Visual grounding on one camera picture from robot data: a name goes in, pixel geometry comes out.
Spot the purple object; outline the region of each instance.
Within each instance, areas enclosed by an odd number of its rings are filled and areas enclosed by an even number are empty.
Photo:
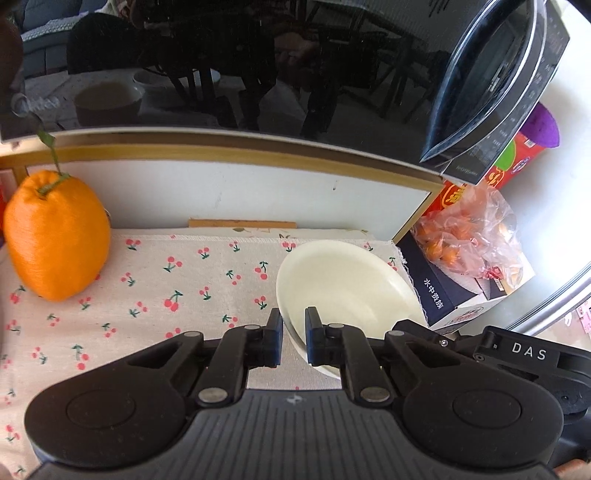
[[[541,147],[555,148],[560,145],[558,124],[541,103],[538,103],[531,111],[520,132]]]

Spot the microwave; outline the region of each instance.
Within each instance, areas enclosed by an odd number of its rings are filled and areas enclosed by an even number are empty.
[[[40,122],[50,132],[225,130],[475,184],[569,42],[551,0],[94,3],[48,2],[40,13],[21,0],[23,68],[0,102],[0,140],[34,135]],[[126,95],[141,106],[117,114]]]

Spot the white wall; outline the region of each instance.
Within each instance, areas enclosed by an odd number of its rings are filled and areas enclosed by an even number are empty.
[[[53,166],[31,167],[29,172]],[[289,220],[301,228],[366,229],[391,239],[428,193],[331,174],[215,162],[67,163],[116,228],[187,226],[190,217]]]

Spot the plastic bag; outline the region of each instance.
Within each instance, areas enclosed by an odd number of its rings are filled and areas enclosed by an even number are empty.
[[[517,219],[501,193],[484,183],[467,186],[462,198],[421,217],[413,235],[438,267],[475,278],[504,279],[517,288],[523,276]]]

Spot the cherry print tablecloth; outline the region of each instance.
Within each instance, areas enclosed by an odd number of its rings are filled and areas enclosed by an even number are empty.
[[[185,330],[218,338],[264,324],[281,261],[309,238],[340,238],[390,263],[405,280],[399,250],[361,231],[212,229],[114,231],[109,260],[83,293],[50,303],[22,285],[0,249],[0,462],[15,478],[37,465],[23,416],[50,385]],[[281,366],[250,373],[251,388],[338,388],[306,364],[284,337]]]

